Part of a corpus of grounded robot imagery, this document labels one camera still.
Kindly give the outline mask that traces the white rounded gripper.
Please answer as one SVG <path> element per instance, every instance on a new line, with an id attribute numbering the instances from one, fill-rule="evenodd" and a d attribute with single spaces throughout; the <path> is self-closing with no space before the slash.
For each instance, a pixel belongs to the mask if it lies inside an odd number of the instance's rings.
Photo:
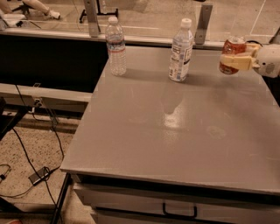
<path id="1" fill-rule="evenodd" d="M 250 56 L 222 54 L 220 62 L 227 67 L 243 71 L 254 68 L 261 76 L 270 78 L 276 78 L 280 75 L 279 44 L 270 44 L 262 47 L 257 43 L 247 43 L 245 54 Z"/>

